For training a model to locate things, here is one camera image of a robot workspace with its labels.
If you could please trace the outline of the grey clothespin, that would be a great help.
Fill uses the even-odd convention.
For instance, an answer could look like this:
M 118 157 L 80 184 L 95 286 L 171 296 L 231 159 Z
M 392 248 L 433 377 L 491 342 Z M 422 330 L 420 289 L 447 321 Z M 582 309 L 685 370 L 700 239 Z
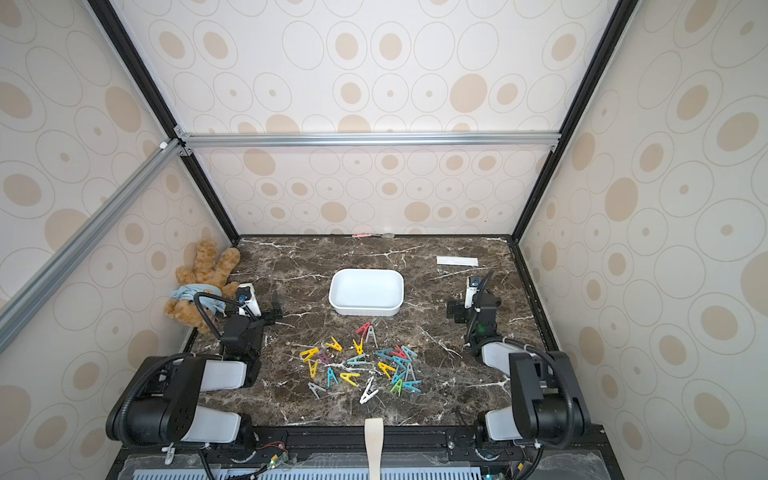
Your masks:
M 415 371 L 412 363 L 406 364 L 406 371 L 403 378 L 404 382 L 414 382 L 416 380 Z
M 368 343 L 372 343 L 375 347 L 378 346 L 378 340 L 377 340 L 377 337 L 376 337 L 375 328 L 373 326 L 369 327 L 369 329 L 367 331 L 367 334 L 366 334 L 366 337 L 365 337 L 365 341 L 368 342 Z
M 323 396 L 327 394 L 327 390 L 325 388 L 321 387 L 318 384 L 315 384 L 314 382 L 309 382 L 308 388 L 312 392 L 312 394 L 315 396 L 316 399 L 321 399 Z

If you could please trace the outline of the teal clothespin cluster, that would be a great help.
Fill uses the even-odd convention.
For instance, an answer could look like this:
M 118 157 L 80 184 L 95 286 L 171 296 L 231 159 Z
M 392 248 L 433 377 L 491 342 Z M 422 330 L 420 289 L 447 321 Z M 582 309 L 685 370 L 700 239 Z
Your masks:
M 397 356 L 393 356 L 391 358 L 391 361 L 394 364 L 396 364 L 396 369 L 398 369 L 398 370 L 400 370 L 400 369 L 407 370 L 408 367 L 410 366 L 410 361 L 409 360 L 403 359 L 403 358 L 400 358 L 400 357 L 397 357 Z
M 395 385 L 395 384 L 397 384 L 398 382 L 400 382 L 400 381 L 403 381 L 403 380 L 404 380 L 404 378 L 405 378 L 405 375 L 406 375 L 406 371 L 403 371 L 403 372 L 400 372 L 400 373 L 396 374 L 396 375 L 395 375 L 395 376 L 392 378 L 392 380 L 391 380 L 391 384 L 392 384 L 392 385 Z

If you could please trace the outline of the lime green clothespin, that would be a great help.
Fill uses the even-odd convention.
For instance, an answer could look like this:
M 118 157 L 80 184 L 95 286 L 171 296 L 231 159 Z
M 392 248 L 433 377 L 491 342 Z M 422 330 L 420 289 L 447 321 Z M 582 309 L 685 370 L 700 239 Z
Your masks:
M 392 386 L 390 392 L 393 395 L 401 396 L 402 395 L 402 389 L 403 389 L 403 380 L 398 379 Z

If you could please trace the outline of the white clothespin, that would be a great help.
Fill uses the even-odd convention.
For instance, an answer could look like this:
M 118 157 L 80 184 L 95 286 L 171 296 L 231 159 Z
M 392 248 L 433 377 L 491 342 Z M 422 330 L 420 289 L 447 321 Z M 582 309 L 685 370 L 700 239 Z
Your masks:
M 375 385 L 375 378 L 370 377 L 366 383 L 365 389 L 359 398 L 359 404 L 365 405 L 372 400 L 379 393 L 379 389 Z

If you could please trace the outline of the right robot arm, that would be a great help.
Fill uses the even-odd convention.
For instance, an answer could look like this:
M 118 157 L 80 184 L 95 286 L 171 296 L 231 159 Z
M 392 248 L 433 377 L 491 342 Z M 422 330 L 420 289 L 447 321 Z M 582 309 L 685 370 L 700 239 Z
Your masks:
M 446 317 L 466 326 L 464 349 L 509 379 L 510 404 L 478 416 L 477 445 L 563 449 L 592 429 L 571 360 L 562 351 L 545 351 L 499 333 L 501 299 L 488 289 L 492 275 L 469 277 L 464 298 L 446 302 Z

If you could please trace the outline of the white plastic storage box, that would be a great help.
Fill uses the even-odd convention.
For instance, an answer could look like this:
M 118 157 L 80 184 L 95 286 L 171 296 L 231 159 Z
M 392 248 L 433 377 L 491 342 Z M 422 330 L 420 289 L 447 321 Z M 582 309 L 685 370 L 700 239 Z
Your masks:
M 332 277 L 328 298 L 340 315 L 392 317 L 403 304 L 404 288 L 395 270 L 343 269 Z

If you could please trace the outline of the red clothespin near box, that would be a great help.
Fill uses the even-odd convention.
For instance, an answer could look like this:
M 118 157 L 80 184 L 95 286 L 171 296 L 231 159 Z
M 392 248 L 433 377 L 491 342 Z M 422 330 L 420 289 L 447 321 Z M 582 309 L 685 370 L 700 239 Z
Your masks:
M 355 334 L 365 338 L 366 335 L 368 334 L 368 331 L 369 331 L 370 328 L 371 328 L 371 323 L 370 322 L 366 322 L 365 324 L 363 324 L 360 328 L 358 328 L 356 330 Z

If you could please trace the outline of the brown teddy bear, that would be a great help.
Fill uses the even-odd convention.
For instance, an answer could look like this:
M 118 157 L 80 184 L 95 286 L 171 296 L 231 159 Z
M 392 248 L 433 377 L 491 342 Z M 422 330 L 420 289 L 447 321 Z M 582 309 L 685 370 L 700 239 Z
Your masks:
M 200 313 L 194 296 L 206 293 L 233 299 L 238 283 L 229 282 L 229 277 L 240 260 L 237 248 L 220 252 L 212 239 L 199 241 L 195 245 L 193 265 L 179 267 L 175 272 L 179 286 L 164 305 L 165 316 L 189 327 L 209 330 L 205 318 L 212 320 L 216 314 L 223 314 L 225 303 L 202 296 L 198 301 L 203 311 Z

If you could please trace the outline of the white paper label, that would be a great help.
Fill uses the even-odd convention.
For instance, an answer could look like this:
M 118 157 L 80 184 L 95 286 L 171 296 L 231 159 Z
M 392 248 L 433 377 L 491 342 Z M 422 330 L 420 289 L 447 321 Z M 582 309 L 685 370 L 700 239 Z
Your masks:
M 471 268 L 477 268 L 479 266 L 479 260 L 474 257 L 437 256 L 436 263 L 444 266 L 462 266 Z

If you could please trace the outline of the light teal clothespin right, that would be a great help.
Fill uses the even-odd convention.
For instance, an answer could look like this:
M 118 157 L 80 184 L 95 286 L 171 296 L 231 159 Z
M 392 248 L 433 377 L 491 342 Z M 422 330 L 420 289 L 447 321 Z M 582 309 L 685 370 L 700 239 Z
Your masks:
M 406 346 L 401 346 L 402 352 L 406 355 L 406 357 L 410 360 L 416 359 L 418 357 L 418 354 L 414 352 L 413 350 L 409 349 Z

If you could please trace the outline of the red clothespin in cluster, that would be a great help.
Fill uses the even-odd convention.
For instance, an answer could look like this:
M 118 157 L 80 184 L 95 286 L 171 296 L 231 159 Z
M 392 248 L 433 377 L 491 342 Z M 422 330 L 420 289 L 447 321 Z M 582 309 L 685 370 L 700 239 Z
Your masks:
M 391 351 L 391 356 L 410 361 L 410 356 L 399 345 L 394 346 Z

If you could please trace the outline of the orange yellow clothespin cluster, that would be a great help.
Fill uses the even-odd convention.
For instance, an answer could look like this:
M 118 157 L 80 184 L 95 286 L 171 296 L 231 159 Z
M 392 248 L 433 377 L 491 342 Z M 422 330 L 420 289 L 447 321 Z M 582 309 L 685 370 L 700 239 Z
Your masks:
M 384 362 L 379 362 L 377 364 L 379 370 L 386 375 L 387 378 L 392 379 L 396 375 L 396 368 L 386 364 Z

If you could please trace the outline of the mint green clothespin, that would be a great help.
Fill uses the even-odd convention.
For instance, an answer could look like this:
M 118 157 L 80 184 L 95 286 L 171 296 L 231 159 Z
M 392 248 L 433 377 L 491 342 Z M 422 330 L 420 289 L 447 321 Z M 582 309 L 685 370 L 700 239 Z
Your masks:
M 361 367 L 365 365 L 371 365 L 372 362 L 367 359 L 366 354 L 360 354 L 352 357 L 346 361 L 346 364 L 352 367 Z

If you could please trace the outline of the horizontal aluminium rail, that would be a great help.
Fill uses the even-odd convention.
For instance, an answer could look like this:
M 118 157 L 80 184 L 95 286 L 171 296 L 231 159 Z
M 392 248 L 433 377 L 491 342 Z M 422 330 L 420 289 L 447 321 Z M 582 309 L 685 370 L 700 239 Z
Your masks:
M 557 145 L 557 131 L 522 132 L 376 132 L 302 134 L 185 134 L 192 148 L 218 147 L 405 147 L 443 145 Z

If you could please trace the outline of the diagonal aluminium rail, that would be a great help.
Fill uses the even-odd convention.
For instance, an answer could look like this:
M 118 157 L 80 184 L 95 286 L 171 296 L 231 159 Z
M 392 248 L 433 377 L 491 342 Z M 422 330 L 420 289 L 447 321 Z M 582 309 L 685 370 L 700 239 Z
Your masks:
M 144 190 L 180 155 L 181 142 L 168 139 L 9 300 L 1 311 L 1 349 L 6 350 L 49 297 L 116 225 Z

